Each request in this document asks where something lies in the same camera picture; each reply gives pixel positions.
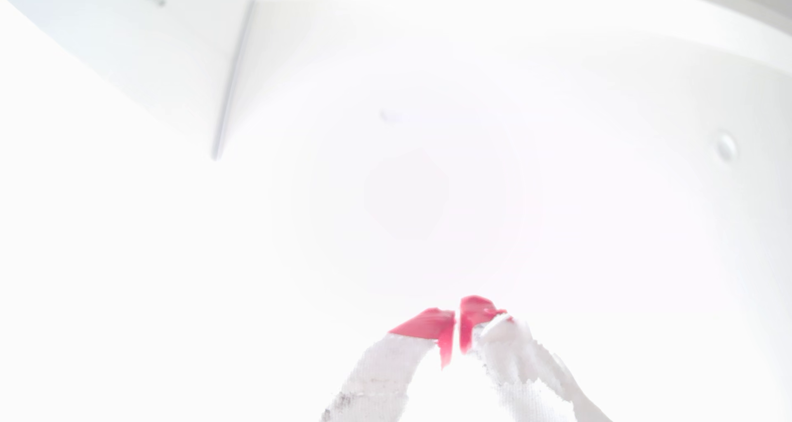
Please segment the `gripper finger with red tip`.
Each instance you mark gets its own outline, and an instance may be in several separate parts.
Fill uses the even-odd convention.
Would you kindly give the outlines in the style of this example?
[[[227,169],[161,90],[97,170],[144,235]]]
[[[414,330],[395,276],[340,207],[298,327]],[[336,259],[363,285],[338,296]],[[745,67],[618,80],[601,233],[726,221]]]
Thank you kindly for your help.
[[[460,349],[480,362],[514,421],[610,421],[561,358],[488,298],[461,299]]]
[[[428,308],[387,332],[352,367],[321,421],[399,421],[424,358],[436,351],[450,364],[455,311]]]

